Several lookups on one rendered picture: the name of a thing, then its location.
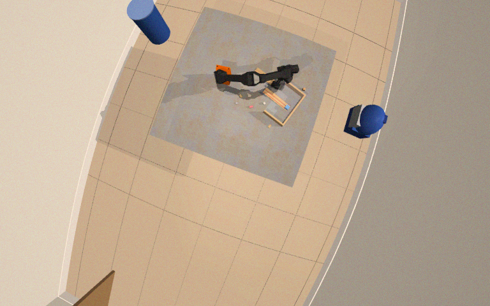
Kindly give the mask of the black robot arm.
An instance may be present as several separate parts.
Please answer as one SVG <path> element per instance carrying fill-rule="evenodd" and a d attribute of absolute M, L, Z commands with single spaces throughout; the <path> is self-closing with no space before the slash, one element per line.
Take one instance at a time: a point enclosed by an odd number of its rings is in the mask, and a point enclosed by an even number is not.
<path fill-rule="evenodd" d="M 214 72 L 214 77 L 216 79 L 216 83 L 222 84 L 226 81 L 229 82 L 241 82 L 243 85 L 247 86 L 256 86 L 258 84 L 266 83 L 266 81 L 274 80 L 277 78 L 282 78 L 287 84 L 290 83 L 293 79 L 293 74 L 298 73 L 299 66 L 296 65 L 286 65 L 277 67 L 277 71 L 270 72 L 266 74 L 259 74 L 256 71 L 249 71 L 245 74 L 241 75 L 227 75 L 226 71 L 218 69 Z M 259 82 L 254 84 L 253 74 L 259 76 Z"/>

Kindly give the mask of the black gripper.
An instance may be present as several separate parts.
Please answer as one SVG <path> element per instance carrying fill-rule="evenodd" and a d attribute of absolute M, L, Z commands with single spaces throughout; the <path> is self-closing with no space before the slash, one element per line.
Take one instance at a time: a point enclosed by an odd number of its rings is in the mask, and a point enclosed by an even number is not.
<path fill-rule="evenodd" d="M 280 82 L 282 81 L 282 78 L 278 78 L 278 81 L 273 81 L 271 83 L 271 87 L 273 87 L 274 89 L 278 90 L 279 89 L 279 86 L 280 86 Z M 279 83 L 278 83 L 279 82 Z"/>

